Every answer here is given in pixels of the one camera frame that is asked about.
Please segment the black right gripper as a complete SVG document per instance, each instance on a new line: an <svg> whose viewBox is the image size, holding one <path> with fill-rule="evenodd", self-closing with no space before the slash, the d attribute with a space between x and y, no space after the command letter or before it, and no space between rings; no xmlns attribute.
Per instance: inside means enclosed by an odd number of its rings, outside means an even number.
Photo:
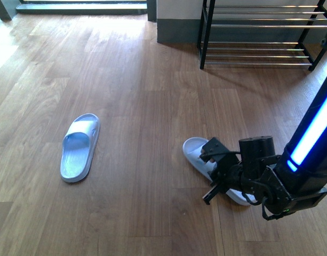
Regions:
<svg viewBox="0 0 327 256"><path fill-rule="evenodd" d="M239 152L229 150L216 137L208 140L201 147L199 160L202 161L202 167L213 165L205 171L211 186L211 190L202 197L206 205L210 205L210 201L218 193L223 194L231 190L243 191L241 185L242 166L237 155Z"/></svg>

